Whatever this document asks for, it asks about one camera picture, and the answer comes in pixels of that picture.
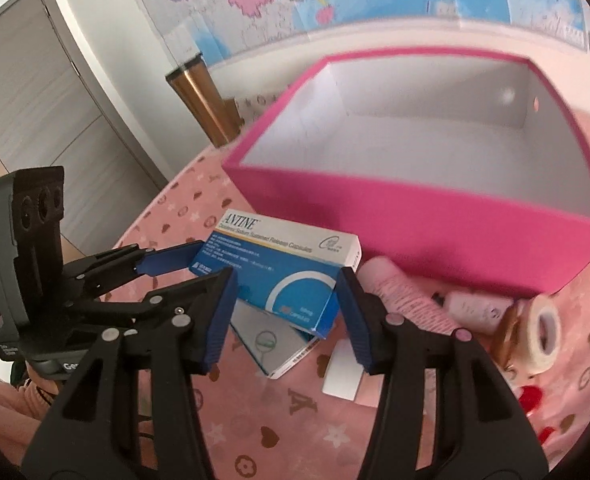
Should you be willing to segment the pink sleeved forearm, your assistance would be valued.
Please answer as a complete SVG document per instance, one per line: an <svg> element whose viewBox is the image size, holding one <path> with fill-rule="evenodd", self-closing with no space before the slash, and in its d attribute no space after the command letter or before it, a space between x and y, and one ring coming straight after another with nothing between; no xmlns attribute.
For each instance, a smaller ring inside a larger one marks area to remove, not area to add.
<svg viewBox="0 0 590 480"><path fill-rule="evenodd" d="M58 385L28 367L29 378L14 387L0 382L0 450L19 466L42 419L54 403Z"/></svg>

